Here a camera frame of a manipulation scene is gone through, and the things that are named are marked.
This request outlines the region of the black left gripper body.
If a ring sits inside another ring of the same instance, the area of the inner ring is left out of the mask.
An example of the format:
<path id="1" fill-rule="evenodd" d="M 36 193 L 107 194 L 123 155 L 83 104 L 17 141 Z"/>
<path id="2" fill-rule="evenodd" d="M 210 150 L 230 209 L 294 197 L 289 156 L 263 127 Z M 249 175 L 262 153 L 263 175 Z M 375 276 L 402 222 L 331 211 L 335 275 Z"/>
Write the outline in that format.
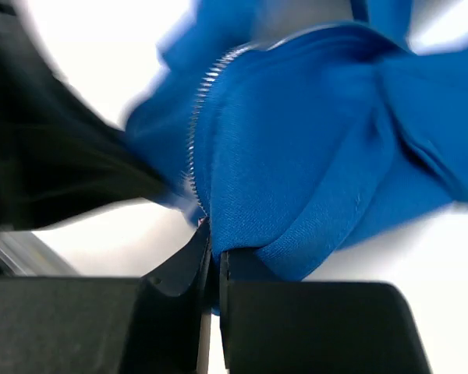
<path id="1" fill-rule="evenodd" d="M 0 1 L 0 229 L 34 230 L 165 183 L 55 78 L 13 2 Z"/>

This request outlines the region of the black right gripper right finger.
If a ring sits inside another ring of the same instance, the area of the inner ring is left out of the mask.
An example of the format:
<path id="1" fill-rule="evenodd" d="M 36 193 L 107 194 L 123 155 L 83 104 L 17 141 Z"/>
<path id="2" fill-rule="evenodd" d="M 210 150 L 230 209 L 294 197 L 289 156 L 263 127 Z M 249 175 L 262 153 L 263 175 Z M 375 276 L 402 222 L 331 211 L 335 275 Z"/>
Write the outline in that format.
<path id="1" fill-rule="evenodd" d="M 222 255 L 219 307 L 231 373 L 428 373 L 410 307 L 378 282 L 290 282 L 249 249 Z"/>

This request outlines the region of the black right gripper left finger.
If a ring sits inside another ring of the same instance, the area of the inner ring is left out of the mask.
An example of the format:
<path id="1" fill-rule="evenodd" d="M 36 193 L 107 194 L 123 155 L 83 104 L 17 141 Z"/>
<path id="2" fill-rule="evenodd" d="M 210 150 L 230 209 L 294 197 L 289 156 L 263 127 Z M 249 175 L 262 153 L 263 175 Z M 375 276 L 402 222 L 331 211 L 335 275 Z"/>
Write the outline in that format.
<path id="1" fill-rule="evenodd" d="M 205 373 L 210 228 L 142 277 L 0 276 L 0 373 Z"/>

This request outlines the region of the blue zip-up jacket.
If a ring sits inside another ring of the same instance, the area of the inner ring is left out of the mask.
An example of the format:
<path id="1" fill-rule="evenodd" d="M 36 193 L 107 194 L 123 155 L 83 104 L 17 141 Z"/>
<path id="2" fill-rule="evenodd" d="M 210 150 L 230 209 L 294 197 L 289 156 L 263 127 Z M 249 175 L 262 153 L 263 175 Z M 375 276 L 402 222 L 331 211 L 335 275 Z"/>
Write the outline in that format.
<path id="1" fill-rule="evenodd" d="M 212 252 L 252 248 L 300 281 L 334 251 L 468 205 L 468 45 L 419 55 L 410 1 L 354 2 L 288 37 L 294 1 L 200 1 L 127 146 L 210 220 Z"/>

